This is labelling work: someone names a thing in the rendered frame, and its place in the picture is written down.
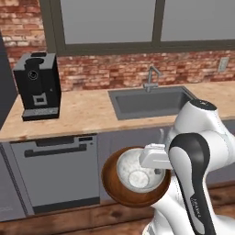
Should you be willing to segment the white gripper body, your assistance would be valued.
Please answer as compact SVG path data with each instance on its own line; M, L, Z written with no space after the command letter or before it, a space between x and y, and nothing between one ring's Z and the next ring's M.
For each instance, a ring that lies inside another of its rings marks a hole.
M152 169L171 169L172 165L165 150L145 148L139 157L140 166Z

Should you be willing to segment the white speckled bowl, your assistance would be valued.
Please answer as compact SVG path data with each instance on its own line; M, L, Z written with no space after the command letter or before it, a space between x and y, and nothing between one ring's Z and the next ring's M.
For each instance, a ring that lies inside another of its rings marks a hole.
M117 160L117 176L128 190L144 194L153 191L162 183L165 171L141 167L141 152L141 148L123 152Z

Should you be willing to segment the brown wooden bowl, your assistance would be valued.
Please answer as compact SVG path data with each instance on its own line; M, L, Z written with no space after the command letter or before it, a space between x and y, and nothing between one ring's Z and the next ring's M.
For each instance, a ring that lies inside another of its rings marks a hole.
M141 146L126 147L112 153L104 163L101 171L101 182L106 193L125 207L149 207L160 200L167 192L171 182L171 171L165 170L159 174L157 187L147 193L138 193L126 188L118 177L118 158L129 150L141 149Z

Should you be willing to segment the dark grey tall cabinet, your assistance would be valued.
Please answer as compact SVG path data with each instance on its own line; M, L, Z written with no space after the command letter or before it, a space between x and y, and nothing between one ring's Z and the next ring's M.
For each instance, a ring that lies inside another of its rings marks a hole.
M0 31L0 129L17 98L17 88Z

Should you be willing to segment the grey sink basin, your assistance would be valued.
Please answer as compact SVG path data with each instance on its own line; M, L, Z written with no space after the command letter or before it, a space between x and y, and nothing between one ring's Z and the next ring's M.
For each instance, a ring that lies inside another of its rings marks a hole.
M196 99L185 86L109 91L118 120L174 116L190 100Z

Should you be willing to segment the silver tap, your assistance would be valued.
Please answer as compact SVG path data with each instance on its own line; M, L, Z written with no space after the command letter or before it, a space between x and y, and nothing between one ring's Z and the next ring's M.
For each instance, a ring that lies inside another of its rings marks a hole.
M158 83L154 83L152 81L152 72L155 72L157 74L157 78L160 78L162 76L162 73L155 66L150 67L149 73L148 73L148 80L143 85L143 88L145 89L147 93L149 93L153 88L157 88L159 86Z

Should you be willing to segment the grey dishwasher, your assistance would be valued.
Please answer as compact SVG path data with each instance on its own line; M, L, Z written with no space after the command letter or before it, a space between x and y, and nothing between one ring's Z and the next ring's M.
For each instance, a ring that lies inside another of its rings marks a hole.
M47 151L87 145L86 151L26 158L26 150ZM11 148L38 213L91 206L100 202L95 135L15 141Z

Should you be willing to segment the grey framed window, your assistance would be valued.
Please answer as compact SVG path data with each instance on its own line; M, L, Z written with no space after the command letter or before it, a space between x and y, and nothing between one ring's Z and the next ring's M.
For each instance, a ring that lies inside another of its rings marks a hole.
M39 0L59 56L235 50L235 0Z

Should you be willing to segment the black coffee machine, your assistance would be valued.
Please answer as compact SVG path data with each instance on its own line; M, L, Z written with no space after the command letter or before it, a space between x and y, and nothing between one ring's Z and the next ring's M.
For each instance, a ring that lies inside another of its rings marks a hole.
M24 107L24 121L59 117L62 90L55 53L25 53L13 73Z

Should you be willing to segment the grey wall socket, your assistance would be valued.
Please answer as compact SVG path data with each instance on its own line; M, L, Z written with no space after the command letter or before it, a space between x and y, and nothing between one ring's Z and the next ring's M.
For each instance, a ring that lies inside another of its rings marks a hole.
M218 72L224 72L227 68L227 65L229 63L229 58L228 57L222 57L219 61L219 65L218 65Z

